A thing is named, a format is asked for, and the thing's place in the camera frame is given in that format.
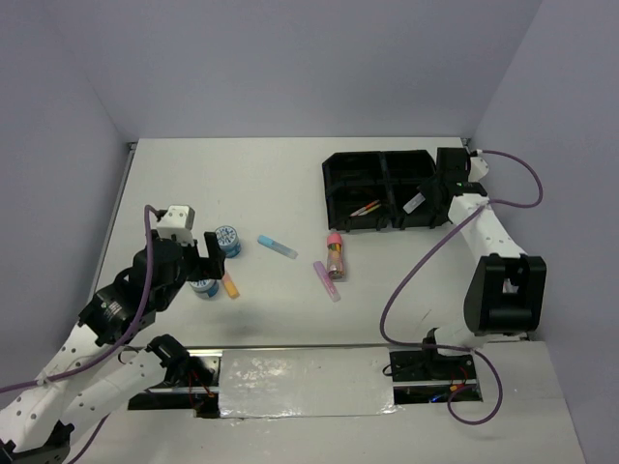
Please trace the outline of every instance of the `gray wall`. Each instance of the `gray wall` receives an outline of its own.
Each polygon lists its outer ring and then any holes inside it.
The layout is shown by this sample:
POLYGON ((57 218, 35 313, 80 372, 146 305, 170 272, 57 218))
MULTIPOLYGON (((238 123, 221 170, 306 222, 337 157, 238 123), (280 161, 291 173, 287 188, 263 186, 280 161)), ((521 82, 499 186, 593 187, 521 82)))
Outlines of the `gray wall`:
MULTIPOLYGON (((619 456, 617 24, 615 0, 545 0, 474 137, 522 155, 544 181, 540 208, 503 218, 547 260, 541 335, 589 464, 619 456)), ((513 169, 492 162, 490 191, 532 198, 513 169)))
POLYGON ((0 108, 4 386, 38 373, 86 303, 127 149, 37 1, 0 2, 0 108))
POLYGON ((46 0, 131 139, 471 135, 541 0, 46 0))

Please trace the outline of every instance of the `pink marker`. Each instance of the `pink marker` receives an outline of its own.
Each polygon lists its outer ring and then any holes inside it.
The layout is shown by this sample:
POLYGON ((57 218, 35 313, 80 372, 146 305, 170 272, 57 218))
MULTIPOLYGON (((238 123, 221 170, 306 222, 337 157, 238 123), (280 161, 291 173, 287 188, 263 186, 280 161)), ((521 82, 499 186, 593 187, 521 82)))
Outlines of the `pink marker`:
POLYGON ((322 284, 325 286, 327 293, 331 297, 331 301, 333 303, 338 302, 340 300, 338 289, 329 279, 329 275, 327 274, 325 266, 320 261, 316 261, 315 263, 313 263, 313 268, 316 270, 316 273, 318 274, 320 280, 322 280, 322 284))

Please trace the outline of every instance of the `round container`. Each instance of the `round container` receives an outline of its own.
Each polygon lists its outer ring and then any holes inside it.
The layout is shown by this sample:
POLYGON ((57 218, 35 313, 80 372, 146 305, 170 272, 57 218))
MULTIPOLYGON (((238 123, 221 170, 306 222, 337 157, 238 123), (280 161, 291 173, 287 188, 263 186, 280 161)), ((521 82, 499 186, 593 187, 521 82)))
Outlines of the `round container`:
POLYGON ((219 227, 215 233, 217 234, 217 241, 220 244, 220 248, 225 253, 226 258, 233 258, 241 252, 241 242, 239 241, 239 235, 236 233, 234 227, 223 225, 219 227))
POLYGON ((208 300, 217 294, 220 284, 216 280, 206 279, 190 282, 190 287, 198 297, 208 300))

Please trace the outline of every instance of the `clear plastic bottle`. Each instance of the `clear plastic bottle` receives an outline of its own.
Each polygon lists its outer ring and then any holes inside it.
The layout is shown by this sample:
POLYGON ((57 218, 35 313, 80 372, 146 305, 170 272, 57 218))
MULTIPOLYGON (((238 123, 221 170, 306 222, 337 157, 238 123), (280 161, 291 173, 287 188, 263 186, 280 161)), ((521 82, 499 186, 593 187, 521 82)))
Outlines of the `clear plastic bottle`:
POLYGON ((327 273, 331 280, 345 276, 342 245, 341 235, 337 232, 327 239, 327 273))

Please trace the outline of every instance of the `purple cable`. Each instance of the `purple cable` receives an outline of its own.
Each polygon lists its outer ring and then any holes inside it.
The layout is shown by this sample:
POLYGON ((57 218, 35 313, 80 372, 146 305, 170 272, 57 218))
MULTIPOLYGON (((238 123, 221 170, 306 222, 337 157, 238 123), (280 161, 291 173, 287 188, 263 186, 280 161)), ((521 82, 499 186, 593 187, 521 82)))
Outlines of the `purple cable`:
MULTIPOLYGON (((92 361, 87 362, 86 364, 73 369, 68 370, 66 372, 62 372, 56 375, 50 375, 47 379, 51 382, 56 382, 58 380, 64 380, 69 377, 72 377, 76 374, 79 374, 85 370, 90 369, 94 365, 105 361, 109 358, 119 347, 123 346, 125 342, 132 336, 133 332, 137 332, 137 328, 139 326, 139 321, 142 318, 142 314, 144 314, 144 309, 146 308, 146 304, 148 303, 148 297, 151 291, 151 280, 153 278, 153 238, 151 236, 151 220, 149 214, 156 214, 157 210, 150 205, 146 205, 144 207, 144 228, 146 229, 146 278, 144 279, 144 290, 142 291, 142 298, 139 302, 139 306, 137 307, 137 313, 130 323, 129 327, 123 333, 123 335, 114 343, 109 350, 105 353, 102 353, 98 357, 94 358, 92 361)), ((31 387, 36 387, 37 381, 31 380, 29 382, 22 382, 20 384, 8 385, 7 387, 3 387, 0 389, 0 394, 6 392, 13 392, 15 390, 24 390, 29 389, 31 387)))
MULTIPOLYGON (((537 172, 535 172, 535 170, 533 169, 533 167, 531 167, 531 165, 529 165, 529 163, 527 163, 523 159, 515 157, 514 155, 510 155, 509 153, 497 152, 494 150, 483 150, 483 151, 478 151, 478 153, 488 153, 490 155, 498 155, 499 157, 509 158, 510 160, 514 160, 518 162, 519 164, 523 165, 531 173, 531 175, 533 176, 533 179, 535 179, 535 183, 538 186, 538 199, 534 201, 533 203, 516 203, 514 201, 497 199, 497 200, 489 200, 487 202, 488 205, 495 204, 495 205, 513 206, 515 208, 535 208, 540 203, 542 203, 542 200, 544 199, 544 187, 542 186, 542 181, 540 180, 540 176, 538 176, 537 172)), ((490 368, 490 371, 492 372, 492 375, 494 376, 494 379, 496 380, 496 386, 498 388, 498 397, 496 399, 496 405, 494 406, 492 411, 490 411, 490 413, 486 417, 479 419, 479 420, 463 419, 456 414, 456 412, 454 411, 453 405, 452 405, 452 401, 454 400, 454 398, 456 397, 458 393, 463 392, 464 390, 471 390, 474 388, 474 386, 464 386, 462 388, 459 388, 456 391, 453 391, 452 394, 450 394, 449 398, 447 399, 447 409, 449 410, 450 414, 457 421, 465 423, 467 425, 481 425, 482 423, 486 423, 490 421, 494 416, 496 416, 496 414, 499 412, 499 409, 501 409, 501 404, 503 404, 503 383, 501 382, 499 373, 497 372, 496 367, 494 367, 492 362, 490 362, 490 360, 487 358, 486 355, 471 348, 464 348, 461 346, 451 346, 451 345, 397 341, 387 335, 387 333, 385 332, 385 323, 387 322, 387 315, 389 314, 391 306, 394 304, 394 301, 396 300, 398 295, 401 293, 401 291, 404 289, 406 284, 415 276, 417 272, 419 272, 420 269, 422 269, 422 267, 426 264, 427 261, 429 261, 429 259, 436 253, 436 251, 438 251, 442 246, 447 244, 460 230, 466 227, 466 225, 469 222, 471 222, 474 218, 476 218, 484 210, 485 207, 486 205, 480 206, 477 210, 475 210, 475 212, 471 216, 467 217, 463 222, 461 222, 456 227, 454 227, 454 229, 452 229, 443 239, 441 239, 441 241, 438 244, 436 244, 428 253, 426 253, 426 255, 415 265, 415 267, 410 271, 410 273, 408 273, 408 275, 398 285, 398 287, 396 288, 392 296, 389 298, 389 301, 385 305, 385 308, 383 309, 382 314, 380 315, 380 334, 385 340, 387 340, 388 342, 394 345, 410 346, 413 348, 430 349, 430 350, 431 349, 443 349, 443 350, 460 351, 462 353, 473 353, 474 355, 479 356, 482 360, 484 360, 484 362, 490 368)))
POLYGON ((93 444, 93 442, 97 438, 97 435, 99 435, 99 432, 101 431, 103 427, 103 424, 105 423, 105 421, 107 421, 107 418, 109 418, 109 415, 105 416, 103 419, 99 421, 97 428, 95 429, 93 434, 90 436, 90 438, 86 442, 86 445, 84 445, 84 448, 82 448, 81 451, 77 454, 77 456, 74 457, 71 461, 69 461, 68 464, 75 464, 79 460, 79 458, 84 455, 84 452, 86 452, 90 448, 90 446, 93 444))

